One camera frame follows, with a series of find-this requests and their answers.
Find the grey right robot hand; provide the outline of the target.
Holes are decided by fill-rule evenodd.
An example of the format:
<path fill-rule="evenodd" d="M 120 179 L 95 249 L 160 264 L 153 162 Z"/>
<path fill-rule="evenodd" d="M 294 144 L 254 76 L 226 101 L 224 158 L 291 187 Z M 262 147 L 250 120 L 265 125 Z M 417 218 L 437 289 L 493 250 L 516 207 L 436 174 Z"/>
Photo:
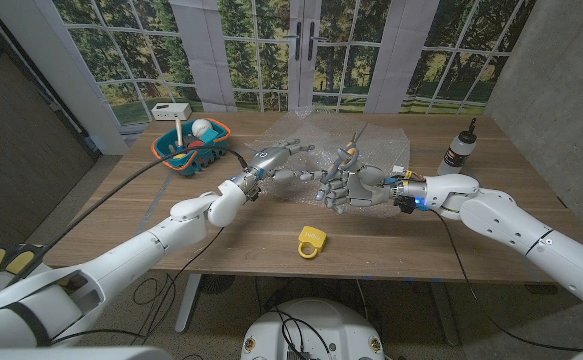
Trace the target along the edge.
<path fill-rule="evenodd" d="M 338 214 L 347 207 L 368 208 L 394 199 L 393 184 L 385 183 L 385 173 L 359 160 L 337 159 L 320 180 L 316 200 Z"/>

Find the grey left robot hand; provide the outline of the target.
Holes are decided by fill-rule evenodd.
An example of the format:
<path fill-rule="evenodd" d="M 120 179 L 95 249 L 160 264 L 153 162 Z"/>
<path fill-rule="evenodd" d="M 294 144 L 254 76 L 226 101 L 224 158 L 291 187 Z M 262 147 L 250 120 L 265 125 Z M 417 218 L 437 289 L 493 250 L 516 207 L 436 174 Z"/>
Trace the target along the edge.
<path fill-rule="evenodd" d="M 301 181 L 322 180 L 326 176 L 324 170 L 280 170 L 280 167 L 292 155 L 298 152 L 309 152 L 314 148 L 314 145 L 302 146 L 299 139 L 279 142 L 274 146 L 258 151 L 244 167 L 243 171 L 232 177 L 230 181 L 247 197 L 250 197 L 252 194 L 259 192 L 259 182 L 268 177 L 273 178 L 275 181 L 282 181 L 293 177 L 298 177 Z"/>

